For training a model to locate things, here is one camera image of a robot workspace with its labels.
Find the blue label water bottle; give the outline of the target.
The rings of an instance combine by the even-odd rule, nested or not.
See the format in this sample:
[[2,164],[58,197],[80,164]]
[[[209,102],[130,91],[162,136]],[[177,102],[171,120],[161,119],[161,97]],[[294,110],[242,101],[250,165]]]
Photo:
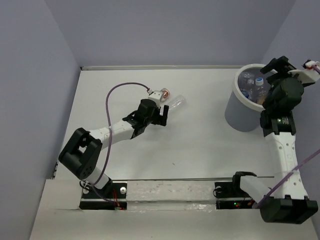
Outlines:
[[265,97],[266,95],[266,87],[264,83],[264,78],[262,77],[257,77],[254,80],[254,84],[252,85],[250,92],[249,92],[249,99],[252,102],[258,102],[260,98]]

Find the clear bottle white cap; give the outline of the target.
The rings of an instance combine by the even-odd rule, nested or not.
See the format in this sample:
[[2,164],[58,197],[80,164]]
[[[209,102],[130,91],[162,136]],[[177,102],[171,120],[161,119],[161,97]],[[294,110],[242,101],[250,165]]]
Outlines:
[[169,102],[166,103],[166,105],[169,107],[168,112],[173,113],[184,106],[186,102],[186,98],[183,95],[177,95],[173,99],[171,99]]

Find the small red-cap bottle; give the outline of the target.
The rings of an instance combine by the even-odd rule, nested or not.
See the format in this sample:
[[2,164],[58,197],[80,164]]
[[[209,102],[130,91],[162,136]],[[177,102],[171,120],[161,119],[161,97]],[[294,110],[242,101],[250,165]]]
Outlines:
[[160,92],[162,93],[162,97],[160,101],[163,103],[170,97],[171,93],[167,88],[162,88]]

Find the clear crushed bottle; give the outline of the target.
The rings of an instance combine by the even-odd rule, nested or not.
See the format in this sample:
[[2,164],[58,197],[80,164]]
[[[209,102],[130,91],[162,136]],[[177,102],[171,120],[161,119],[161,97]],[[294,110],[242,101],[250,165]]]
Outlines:
[[238,76],[238,87],[241,92],[249,92],[255,83],[255,75],[248,71],[243,71]]

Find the orange juice bottle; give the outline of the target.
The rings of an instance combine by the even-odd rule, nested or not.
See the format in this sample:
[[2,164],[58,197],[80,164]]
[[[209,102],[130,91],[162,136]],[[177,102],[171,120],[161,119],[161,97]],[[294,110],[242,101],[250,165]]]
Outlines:
[[258,104],[258,105],[263,105],[263,103],[265,102],[265,99],[266,99],[266,97],[265,96],[259,96],[258,98],[257,98],[257,101],[256,101],[256,103]]

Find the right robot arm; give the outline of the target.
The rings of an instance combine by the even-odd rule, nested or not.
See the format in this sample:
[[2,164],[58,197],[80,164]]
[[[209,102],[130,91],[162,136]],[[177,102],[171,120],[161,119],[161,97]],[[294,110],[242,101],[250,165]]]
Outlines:
[[268,75],[266,81],[270,85],[262,104],[260,126],[271,151],[277,184],[269,188],[256,174],[237,171],[230,190],[235,196],[251,197],[253,208],[260,211],[266,223],[300,225],[318,211],[318,203],[309,198],[299,169],[319,152],[298,163],[293,109],[301,103],[305,87],[319,80],[320,63],[308,59],[302,69],[297,69],[286,56],[281,56],[273,58],[260,72]]

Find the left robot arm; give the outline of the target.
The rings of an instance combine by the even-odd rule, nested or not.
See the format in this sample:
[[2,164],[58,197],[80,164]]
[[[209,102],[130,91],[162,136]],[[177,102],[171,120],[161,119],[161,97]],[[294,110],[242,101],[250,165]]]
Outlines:
[[97,196],[104,198],[110,194],[112,180],[105,174],[105,168],[97,167],[101,151],[107,149],[109,156],[111,145],[138,137],[150,124],[165,127],[168,112],[168,105],[158,107],[153,100],[142,99],[137,110],[112,126],[96,130],[76,129],[58,160],[79,180],[91,184]]

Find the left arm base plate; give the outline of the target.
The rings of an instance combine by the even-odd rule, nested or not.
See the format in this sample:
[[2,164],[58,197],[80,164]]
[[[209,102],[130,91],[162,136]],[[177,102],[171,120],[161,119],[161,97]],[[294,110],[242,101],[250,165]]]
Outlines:
[[93,189],[84,180],[81,180],[79,185],[82,188],[79,202],[81,210],[127,210],[127,181],[113,181],[106,189]]

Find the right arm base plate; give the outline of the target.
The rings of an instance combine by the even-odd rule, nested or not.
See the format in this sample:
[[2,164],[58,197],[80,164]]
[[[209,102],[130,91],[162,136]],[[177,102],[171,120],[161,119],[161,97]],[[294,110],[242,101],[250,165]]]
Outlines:
[[267,190],[261,182],[244,179],[239,186],[232,181],[215,182],[212,193],[217,210],[252,210]]

